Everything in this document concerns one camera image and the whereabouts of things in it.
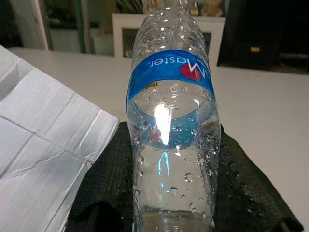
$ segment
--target blue label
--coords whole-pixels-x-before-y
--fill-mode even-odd
[[[133,71],[127,102],[157,81],[179,80],[207,89],[213,96],[210,72],[202,59],[186,51],[166,50],[143,60]]]

